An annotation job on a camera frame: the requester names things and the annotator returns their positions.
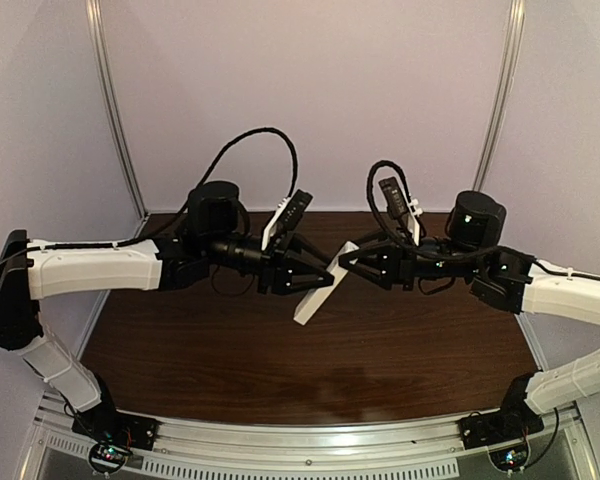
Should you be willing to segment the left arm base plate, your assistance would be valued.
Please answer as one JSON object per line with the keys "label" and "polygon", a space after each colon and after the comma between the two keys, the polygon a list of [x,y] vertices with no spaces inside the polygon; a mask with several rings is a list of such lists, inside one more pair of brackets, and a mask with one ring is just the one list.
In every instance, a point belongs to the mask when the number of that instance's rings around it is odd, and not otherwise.
{"label": "left arm base plate", "polygon": [[71,430],[95,441],[151,451],[160,425],[155,418],[92,409],[77,412]]}

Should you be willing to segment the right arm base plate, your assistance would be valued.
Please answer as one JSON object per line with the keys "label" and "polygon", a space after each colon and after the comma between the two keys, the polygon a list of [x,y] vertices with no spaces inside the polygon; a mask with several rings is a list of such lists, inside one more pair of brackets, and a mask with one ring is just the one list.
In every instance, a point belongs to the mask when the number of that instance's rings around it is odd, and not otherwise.
{"label": "right arm base plate", "polygon": [[459,419],[458,426],[466,450],[522,439],[544,429],[542,419],[533,412],[503,409],[473,412]]}

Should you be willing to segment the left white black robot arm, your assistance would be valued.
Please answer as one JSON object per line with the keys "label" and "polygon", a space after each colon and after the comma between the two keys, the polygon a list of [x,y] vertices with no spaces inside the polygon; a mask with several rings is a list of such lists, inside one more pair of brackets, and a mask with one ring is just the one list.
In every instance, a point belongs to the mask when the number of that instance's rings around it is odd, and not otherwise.
{"label": "left white black robot arm", "polygon": [[309,193],[285,198],[252,236],[239,188],[211,181],[194,188],[176,230],[122,242],[53,243],[12,231],[0,256],[0,348],[20,355],[68,403],[78,425],[100,441],[125,429],[103,379],[84,367],[41,323],[40,300],[100,290],[176,291],[210,277],[213,266],[257,280],[261,294],[331,287],[328,257],[296,234]]}

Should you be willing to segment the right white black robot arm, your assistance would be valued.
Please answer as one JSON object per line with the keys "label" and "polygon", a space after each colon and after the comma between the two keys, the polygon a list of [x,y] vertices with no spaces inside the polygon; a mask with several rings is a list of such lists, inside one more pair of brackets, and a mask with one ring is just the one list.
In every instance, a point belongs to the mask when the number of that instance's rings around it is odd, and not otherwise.
{"label": "right white black robot arm", "polygon": [[[486,194],[463,191],[449,214],[445,237],[396,232],[381,221],[338,259],[340,267],[389,290],[463,279],[478,300],[500,311],[548,314],[600,326],[600,276],[543,262],[499,243],[506,209]],[[519,429],[567,403],[600,393],[600,348],[547,371],[515,378],[494,415]]]}

